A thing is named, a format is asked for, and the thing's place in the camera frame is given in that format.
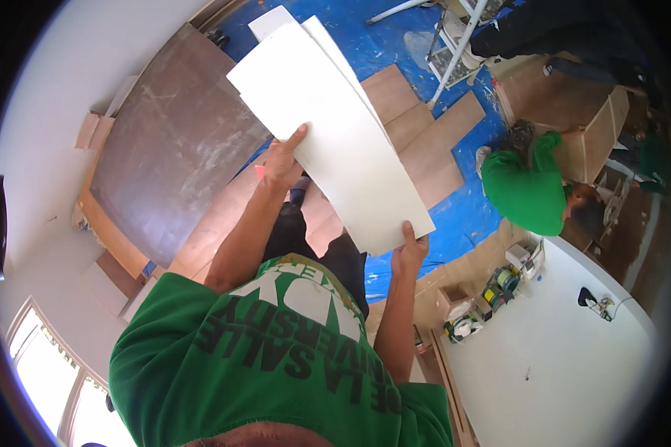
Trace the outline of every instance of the black pants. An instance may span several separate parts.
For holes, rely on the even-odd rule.
[[[300,208],[286,202],[278,213],[276,223],[271,230],[271,236],[266,243],[263,261],[274,257],[282,257],[288,253],[296,253],[310,258],[328,268],[343,284],[355,299],[358,308],[363,313],[363,319],[368,317],[368,302],[366,301],[366,254],[358,253],[356,244],[346,233],[336,237],[328,244],[328,250],[323,257],[316,256],[313,248],[305,242],[305,219]]]

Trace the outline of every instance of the green t-shirt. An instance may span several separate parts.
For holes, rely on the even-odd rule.
[[[119,337],[112,402],[140,446],[181,446],[255,421],[335,446],[452,446],[438,385],[395,386],[335,276],[300,255],[219,296],[165,273]]]
[[[511,151],[495,151],[482,163],[482,184],[489,201],[515,225],[542,236],[558,236],[564,228],[567,198],[562,173],[552,149],[562,141],[555,131],[535,140],[532,168]]]

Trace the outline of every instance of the hair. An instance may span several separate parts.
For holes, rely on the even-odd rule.
[[[603,202],[597,200],[595,195],[584,197],[584,201],[572,207],[572,219],[579,224],[579,226],[589,233],[596,235],[596,233],[604,226],[604,209]]]

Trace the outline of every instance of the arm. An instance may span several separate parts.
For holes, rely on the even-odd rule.
[[[575,136],[575,132],[563,133],[565,137]],[[559,166],[552,156],[552,149],[562,141],[555,131],[548,131],[535,140],[532,146],[532,171],[534,172],[559,172]]]
[[[415,281],[428,253],[428,235],[416,240],[410,222],[403,224],[403,234],[405,245],[393,252],[393,278],[374,344],[395,384],[407,383],[413,368]]]
[[[216,251],[204,281],[217,293],[232,291],[256,276],[283,199],[303,171],[295,162],[293,150],[305,134],[302,124],[288,141],[274,139],[268,147],[263,178],[241,219]]]

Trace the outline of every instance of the window frame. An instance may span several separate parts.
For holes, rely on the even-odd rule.
[[[8,332],[5,336],[8,348],[8,356],[10,355],[10,345],[12,344],[13,339],[17,334],[18,328],[25,320],[25,317],[27,317],[27,314],[30,312],[30,309],[35,311],[37,317],[39,317],[45,327],[47,327],[50,335],[54,337],[60,348],[62,348],[72,359],[72,362],[75,362],[79,366],[77,377],[75,377],[74,382],[72,383],[72,389],[70,390],[69,397],[67,398],[65,408],[60,418],[59,427],[57,428],[57,439],[59,439],[66,446],[72,446],[72,441],[74,438],[74,420],[75,416],[77,415],[77,408],[79,407],[80,402],[80,392],[84,380],[86,380],[88,377],[91,377],[98,385],[107,390],[107,392],[109,392],[109,387],[107,386],[107,381],[96,374],[84,361],[82,361],[82,359],[76,353],[74,353],[74,351],[72,351],[67,343],[65,343],[64,340],[57,334],[57,332],[54,330],[54,327],[52,327],[50,322],[47,320],[45,314],[39,308],[37,302],[32,296],[29,296],[22,307],[20,307],[20,310],[18,311],[15,318],[13,318],[13,322],[10,324]],[[40,332],[41,331],[39,329],[33,329],[33,331],[28,334],[25,341],[18,349],[18,352],[15,354],[15,358],[10,359],[10,362],[12,363],[13,374],[15,375],[16,380],[20,380],[17,372],[18,362]]]

